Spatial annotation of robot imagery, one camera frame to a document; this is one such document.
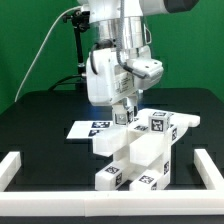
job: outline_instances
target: black cable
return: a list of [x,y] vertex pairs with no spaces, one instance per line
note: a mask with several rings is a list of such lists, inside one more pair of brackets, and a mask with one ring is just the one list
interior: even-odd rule
[[91,65],[91,69],[93,71],[93,73],[95,75],[98,75],[98,72],[96,71],[96,67],[95,67],[95,62],[94,62],[94,55],[93,55],[93,52],[98,48],[98,44],[94,44],[91,48],[91,51],[90,51],[90,65]]
[[74,79],[74,78],[82,78],[82,76],[80,75],[70,75],[70,76],[67,76],[59,81],[57,81],[53,86],[51,86],[48,91],[53,91],[58,85],[60,84],[63,84],[63,82],[67,81],[67,80],[70,80],[70,79]]
[[57,86],[63,86],[63,85],[75,85],[75,84],[76,84],[75,82],[58,83],[58,84],[55,84],[54,89],[55,89]]

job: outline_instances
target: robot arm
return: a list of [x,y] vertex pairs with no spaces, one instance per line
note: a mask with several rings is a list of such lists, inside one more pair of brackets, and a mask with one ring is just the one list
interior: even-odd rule
[[151,58],[143,16],[191,10],[199,0],[78,0],[87,4],[98,38],[87,61],[87,87],[95,106],[113,105],[160,81],[162,63]]

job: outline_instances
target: black tabletop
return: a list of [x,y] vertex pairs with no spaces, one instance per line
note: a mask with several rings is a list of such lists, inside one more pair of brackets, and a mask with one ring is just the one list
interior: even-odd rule
[[[205,148],[224,170],[224,103],[205,89],[151,89],[139,109],[153,108],[201,117],[172,146],[171,184],[167,189],[204,189],[193,164],[194,149]],[[95,173],[112,161],[92,153],[91,140],[67,140],[74,121],[111,120],[110,107],[93,107],[77,91],[38,91],[23,96],[0,115],[0,161],[20,151],[22,167],[6,191],[94,190]],[[223,216],[0,218],[0,223],[220,223]]]

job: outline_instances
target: stacked blocks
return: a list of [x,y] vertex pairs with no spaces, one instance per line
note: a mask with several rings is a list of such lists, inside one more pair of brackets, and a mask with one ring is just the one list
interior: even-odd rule
[[96,174],[96,190],[116,190],[127,180],[133,181],[131,191],[164,189],[170,183],[171,146],[199,123],[198,116],[143,109],[126,126],[97,134],[94,153],[113,154],[114,161]]

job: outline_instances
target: green wall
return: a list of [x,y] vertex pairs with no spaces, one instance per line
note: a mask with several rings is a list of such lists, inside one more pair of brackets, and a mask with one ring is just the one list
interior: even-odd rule
[[[7,0],[0,2],[0,113],[13,103],[16,91],[46,33],[58,15],[75,0]],[[202,87],[224,101],[224,1],[200,0],[188,13],[148,18],[153,55],[166,69],[157,88]],[[84,53],[91,47],[83,35]],[[59,22],[22,94],[46,90],[76,73],[72,26]]]

